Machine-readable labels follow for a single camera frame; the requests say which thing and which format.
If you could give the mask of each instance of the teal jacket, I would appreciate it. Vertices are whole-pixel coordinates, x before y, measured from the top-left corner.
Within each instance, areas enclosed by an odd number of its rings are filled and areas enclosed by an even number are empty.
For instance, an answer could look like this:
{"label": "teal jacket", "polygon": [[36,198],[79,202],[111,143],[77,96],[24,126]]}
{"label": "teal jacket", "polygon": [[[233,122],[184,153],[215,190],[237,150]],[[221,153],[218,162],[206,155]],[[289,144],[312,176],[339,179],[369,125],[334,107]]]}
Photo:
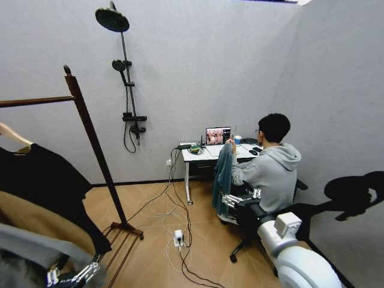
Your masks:
{"label": "teal jacket", "polygon": [[232,144],[225,144],[218,156],[215,167],[215,180],[212,188],[212,207],[219,215],[228,217],[228,206],[221,202],[221,193],[230,193],[230,183],[232,179]]}

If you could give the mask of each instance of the laptop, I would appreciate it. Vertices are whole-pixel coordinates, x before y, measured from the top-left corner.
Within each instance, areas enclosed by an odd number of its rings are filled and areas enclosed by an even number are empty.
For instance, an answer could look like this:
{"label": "laptop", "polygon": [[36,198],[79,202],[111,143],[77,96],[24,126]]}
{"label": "laptop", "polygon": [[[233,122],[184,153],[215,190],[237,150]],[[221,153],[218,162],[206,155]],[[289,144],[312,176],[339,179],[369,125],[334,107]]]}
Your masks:
{"label": "laptop", "polygon": [[216,127],[205,129],[205,148],[216,157],[230,137],[230,127]]}

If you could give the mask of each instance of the white desk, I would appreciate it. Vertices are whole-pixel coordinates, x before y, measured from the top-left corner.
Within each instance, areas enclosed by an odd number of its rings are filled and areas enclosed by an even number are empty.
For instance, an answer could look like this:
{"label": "white desk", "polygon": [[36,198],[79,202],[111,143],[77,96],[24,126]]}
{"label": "white desk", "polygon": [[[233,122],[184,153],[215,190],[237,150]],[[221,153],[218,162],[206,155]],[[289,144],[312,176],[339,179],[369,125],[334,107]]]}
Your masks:
{"label": "white desk", "polygon": [[[180,145],[184,144],[196,144],[196,143],[180,143]],[[249,150],[252,150],[252,148],[258,147],[257,145],[251,145],[251,144],[240,144],[240,146],[237,147],[237,159],[252,159],[256,158],[257,156],[249,153]],[[185,193],[187,195],[187,202],[188,205],[192,205],[193,201],[190,197],[190,163],[198,163],[198,162],[204,162],[204,161],[211,161],[211,160],[217,160],[218,156],[212,156],[206,148],[203,149],[204,152],[201,155],[194,155],[188,152],[187,149],[182,151],[182,156],[184,158],[185,163]]]}

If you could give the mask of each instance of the man's hand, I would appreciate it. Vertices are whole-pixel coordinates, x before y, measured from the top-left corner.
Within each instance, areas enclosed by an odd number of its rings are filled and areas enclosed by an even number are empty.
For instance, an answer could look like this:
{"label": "man's hand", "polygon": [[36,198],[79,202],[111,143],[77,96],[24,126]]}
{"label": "man's hand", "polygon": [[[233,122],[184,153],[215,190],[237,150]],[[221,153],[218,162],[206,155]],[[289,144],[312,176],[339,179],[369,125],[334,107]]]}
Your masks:
{"label": "man's hand", "polygon": [[236,143],[233,139],[228,139],[226,141],[226,144],[231,143],[232,144],[232,154],[236,154]]}

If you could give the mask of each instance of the gray wall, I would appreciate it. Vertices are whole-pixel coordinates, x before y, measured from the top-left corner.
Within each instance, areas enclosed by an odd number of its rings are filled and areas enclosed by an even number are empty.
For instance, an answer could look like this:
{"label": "gray wall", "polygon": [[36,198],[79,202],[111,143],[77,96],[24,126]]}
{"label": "gray wall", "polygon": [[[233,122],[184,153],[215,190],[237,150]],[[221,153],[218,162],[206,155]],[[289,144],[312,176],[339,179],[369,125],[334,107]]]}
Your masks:
{"label": "gray wall", "polygon": [[[0,10],[2,99],[67,95],[62,65],[80,83],[114,181],[166,179],[170,150],[205,127],[252,136],[271,106],[302,7],[235,0],[116,0],[137,112],[148,115],[138,153],[122,144],[125,92],[113,59],[119,34],[94,12],[108,1],[10,1]],[[2,109],[0,121],[104,182],[73,103]],[[184,167],[179,163],[176,177]]]}
{"label": "gray wall", "polygon": [[[272,105],[302,152],[299,202],[321,203],[337,177],[384,170],[384,2],[314,0],[303,9]],[[384,204],[337,222],[317,215],[311,240],[356,287],[384,282]]]}

